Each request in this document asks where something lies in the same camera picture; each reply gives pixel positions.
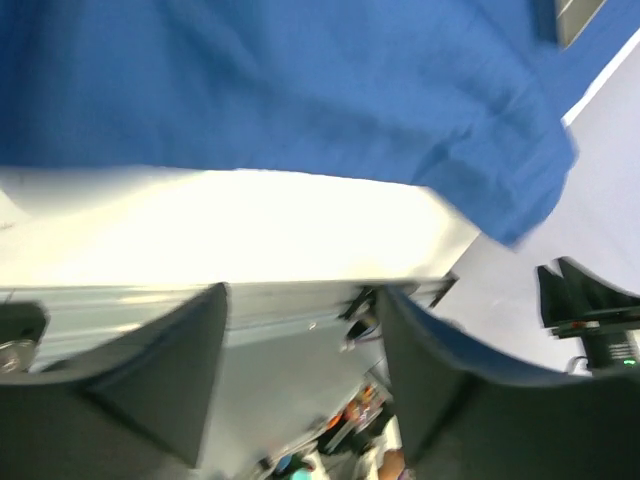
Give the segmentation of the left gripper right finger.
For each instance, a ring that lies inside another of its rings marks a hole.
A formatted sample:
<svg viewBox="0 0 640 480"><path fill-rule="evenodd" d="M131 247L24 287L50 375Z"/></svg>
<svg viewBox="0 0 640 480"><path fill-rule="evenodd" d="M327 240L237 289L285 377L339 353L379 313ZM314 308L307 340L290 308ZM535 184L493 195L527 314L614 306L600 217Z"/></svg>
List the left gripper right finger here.
<svg viewBox="0 0 640 480"><path fill-rule="evenodd" d="M635 479L639 372L531 364L382 287L376 315L407 465L419 479Z"/></svg>

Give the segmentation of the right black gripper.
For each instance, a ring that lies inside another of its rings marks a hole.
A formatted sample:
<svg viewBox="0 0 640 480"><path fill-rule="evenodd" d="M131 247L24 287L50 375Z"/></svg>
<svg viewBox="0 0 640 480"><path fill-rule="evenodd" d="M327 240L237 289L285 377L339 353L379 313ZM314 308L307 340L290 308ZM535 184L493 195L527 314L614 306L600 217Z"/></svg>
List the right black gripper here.
<svg viewBox="0 0 640 480"><path fill-rule="evenodd" d="M559 273L536 267L543 326L559 339L579 339L590 373L638 367L639 350L631 333L639 328L639 295L569 257L557 263Z"/></svg>

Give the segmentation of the blue surgical cloth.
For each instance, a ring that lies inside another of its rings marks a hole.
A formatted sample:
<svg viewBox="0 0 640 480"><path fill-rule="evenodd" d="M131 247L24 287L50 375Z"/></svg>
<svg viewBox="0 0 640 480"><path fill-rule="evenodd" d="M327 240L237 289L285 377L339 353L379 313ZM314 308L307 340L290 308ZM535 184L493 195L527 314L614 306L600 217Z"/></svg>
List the blue surgical cloth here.
<svg viewBox="0 0 640 480"><path fill-rule="evenodd" d="M555 208L562 123L639 28L550 1L5 1L1 163L281 170L426 187L510 246Z"/></svg>

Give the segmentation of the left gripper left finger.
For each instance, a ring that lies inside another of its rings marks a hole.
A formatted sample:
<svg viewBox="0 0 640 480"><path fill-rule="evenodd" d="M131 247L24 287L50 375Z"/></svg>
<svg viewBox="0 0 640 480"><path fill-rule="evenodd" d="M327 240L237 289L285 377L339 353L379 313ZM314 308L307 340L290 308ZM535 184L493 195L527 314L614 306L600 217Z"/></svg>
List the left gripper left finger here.
<svg viewBox="0 0 640 480"><path fill-rule="evenodd" d="M192 478L227 319L218 283L40 372L2 374L2 478Z"/></svg>

